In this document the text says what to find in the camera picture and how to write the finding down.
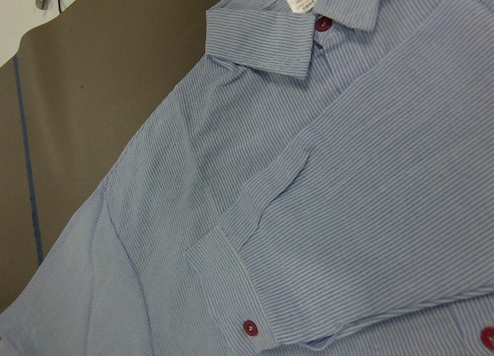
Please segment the light blue striped shirt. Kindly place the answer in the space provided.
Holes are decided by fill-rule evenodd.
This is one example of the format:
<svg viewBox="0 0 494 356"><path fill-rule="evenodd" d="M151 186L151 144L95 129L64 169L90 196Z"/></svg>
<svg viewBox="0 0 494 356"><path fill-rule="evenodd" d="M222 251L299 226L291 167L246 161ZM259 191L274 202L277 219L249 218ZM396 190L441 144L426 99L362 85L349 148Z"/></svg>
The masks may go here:
<svg viewBox="0 0 494 356"><path fill-rule="evenodd" d="M493 0L221 0L3 355L491 355Z"/></svg>

